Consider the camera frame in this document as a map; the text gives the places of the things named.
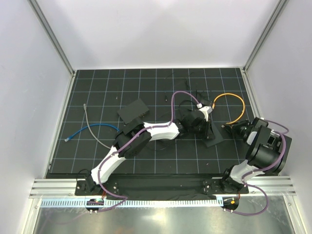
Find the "black network switch box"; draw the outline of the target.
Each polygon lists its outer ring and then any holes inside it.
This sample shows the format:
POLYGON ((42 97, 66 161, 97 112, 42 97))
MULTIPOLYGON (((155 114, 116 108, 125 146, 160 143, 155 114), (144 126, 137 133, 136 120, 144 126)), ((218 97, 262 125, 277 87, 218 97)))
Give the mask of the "black network switch box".
POLYGON ((124 124, 130 123, 132 120, 137 117, 143 117, 145 114, 149 112, 149 108, 146 104, 139 98, 129 105, 122 107, 117 111, 117 114, 124 122, 124 124))

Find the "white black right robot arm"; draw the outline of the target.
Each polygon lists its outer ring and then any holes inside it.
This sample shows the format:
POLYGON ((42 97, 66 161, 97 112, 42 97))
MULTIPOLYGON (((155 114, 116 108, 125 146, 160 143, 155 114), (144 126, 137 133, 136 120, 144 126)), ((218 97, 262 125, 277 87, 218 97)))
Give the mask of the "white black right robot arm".
POLYGON ((222 126, 249 146, 245 160, 225 170, 219 182, 224 193, 239 192, 250 178, 264 174, 277 175, 284 168, 292 138, 287 136, 288 128, 280 133, 271 129, 269 123, 273 122, 256 117, 252 122, 244 120, 222 126))

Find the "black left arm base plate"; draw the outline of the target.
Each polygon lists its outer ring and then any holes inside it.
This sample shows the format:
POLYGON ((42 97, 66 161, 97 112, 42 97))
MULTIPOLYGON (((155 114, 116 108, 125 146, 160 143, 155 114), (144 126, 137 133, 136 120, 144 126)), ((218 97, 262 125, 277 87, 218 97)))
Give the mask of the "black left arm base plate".
MULTIPOLYGON (((111 193, 116 195, 119 194, 118 184, 116 181, 107 181, 103 184, 103 187, 111 193)), ((104 191, 100 185, 94 185, 93 188, 91 188, 85 180, 79 180, 76 184, 75 195, 77 196, 102 195, 103 192, 104 191)))

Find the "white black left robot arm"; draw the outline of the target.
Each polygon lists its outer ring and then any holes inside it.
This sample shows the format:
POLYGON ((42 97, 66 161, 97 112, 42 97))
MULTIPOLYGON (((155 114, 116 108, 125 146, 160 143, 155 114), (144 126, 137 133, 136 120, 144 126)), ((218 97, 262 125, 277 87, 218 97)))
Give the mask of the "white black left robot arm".
POLYGON ((182 119, 172 118, 165 123, 148 123, 136 118, 118 132, 113 145, 101 163, 91 170, 86 190, 98 195, 114 170, 126 159, 134 158, 151 141, 174 140, 188 134, 207 139, 212 108, 204 106, 192 110, 182 119))

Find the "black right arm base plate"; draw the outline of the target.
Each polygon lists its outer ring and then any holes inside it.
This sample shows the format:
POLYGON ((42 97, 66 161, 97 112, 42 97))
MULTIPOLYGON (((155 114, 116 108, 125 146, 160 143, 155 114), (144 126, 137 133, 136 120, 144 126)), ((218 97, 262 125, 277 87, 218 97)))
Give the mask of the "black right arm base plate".
POLYGON ((248 187, 232 179, 205 179, 203 186, 207 195, 249 193, 248 187))

